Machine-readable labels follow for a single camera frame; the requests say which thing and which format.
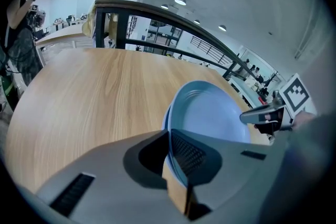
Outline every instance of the black railing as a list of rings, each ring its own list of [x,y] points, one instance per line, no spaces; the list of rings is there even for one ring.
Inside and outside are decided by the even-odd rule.
[[[193,37],[190,41],[190,44],[196,46],[198,49],[204,51],[206,54],[211,56],[216,62],[220,65],[228,65],[232,63],[232,60],[224,55],[220,50],[216,49],[214,46],[211,46],[209,43],[204,42],[203,40]]]
[[[214,66],[220,67],[226,70],[223,75],[226,78],[229,74],[233,73],[238,77],[242,77],[241,75],[233,72],[232,69],[239,64],[242,66],[250,75],[255,78],[255,75],[249,68],[222,42],[220,42],[217,38],[211,35],[209,32],[202,29],[200,26],[191,23],[189,20],[171,13],[169,11],[163,10],[161,8],[133,1],[126,0],[96,0],[96,47],[103,48],[104,47],[104,24],[105,24],[105,14],[106,13],[114,13],[118,14],[118,24],[117,24],[117,37],[115,40],[117,49],[125,49],[126,44],[134,44],[138,46],[147,46],[162,50],[169,50],[171,52],[175,52],[177,54],[186,55],[204,62],[208,62]],[[143,40],[135,40],[126,38],[126,31],[129,16],[141,16],[153,20],[157,20],[159,22],[163,22],[165,24],[174,26],[180,30],[187,31],[195,37],[200,38],[201,40],[209,43],[212,47],[218,49],[225,57],[232,61],[232,64],[229,68],[226,68],[220,65],[218,62],[213,62],[203,57],[200,57],[195,54],[191,54],[184,50],[179,50],[176,48],[170,48],[167,46],[158,45],[155,43],[146,42]]]

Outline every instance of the fluorescent light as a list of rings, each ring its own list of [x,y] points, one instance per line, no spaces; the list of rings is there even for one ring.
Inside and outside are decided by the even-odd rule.
[[[187,4],[186,0],[175,0],[175,2],[182,5],[182,6],[185,6]]]
[[[226,26],[225,25],[220,25],[218,28],[220,30],[223,30],[224,32],[226,32]]]

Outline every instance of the camouflage pants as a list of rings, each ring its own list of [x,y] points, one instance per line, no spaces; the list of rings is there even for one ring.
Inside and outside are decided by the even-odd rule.
[[[27,86],[43,67],[35,49],[33,34],[27,28],[17,35],[8,55]]]

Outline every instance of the table leg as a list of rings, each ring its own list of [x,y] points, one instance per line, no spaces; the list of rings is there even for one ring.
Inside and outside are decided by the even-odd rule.
[[[36,51],[37,51],[38,58],[40,58],[41,64],[42,64],[42,66],[44,67],[44,66],[46,65],[46,62],[44,61],[44,58],[43,58],[43,54],[42,54],[41,48],[37,48],[37,47],[36,47]]]

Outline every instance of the person's arm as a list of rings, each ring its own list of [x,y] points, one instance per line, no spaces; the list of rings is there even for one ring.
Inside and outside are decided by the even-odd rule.
[[[7,20],[11,29],[16,29],[21,23],[33,2],[33,0],[27,0],[22,7],[20,7],[20,0],[13,0],[10,3],[7,7]]]

